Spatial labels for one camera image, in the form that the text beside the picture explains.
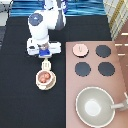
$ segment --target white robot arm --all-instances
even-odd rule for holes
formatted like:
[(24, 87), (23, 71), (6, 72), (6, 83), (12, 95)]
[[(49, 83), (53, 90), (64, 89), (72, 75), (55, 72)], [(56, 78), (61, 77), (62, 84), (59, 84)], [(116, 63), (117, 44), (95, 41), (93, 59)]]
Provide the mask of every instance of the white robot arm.
[(29, 55), (49, 58), (52, 54), (61, 52), (61, 43), (49, 42), (48, 29), (63, 29), (66, 24), (66, 17), (61, 0), (52, 0), (52, 2), (52, 10), (37, 10), (28, 18), (29, 30), (32, 36), (27, 41)]

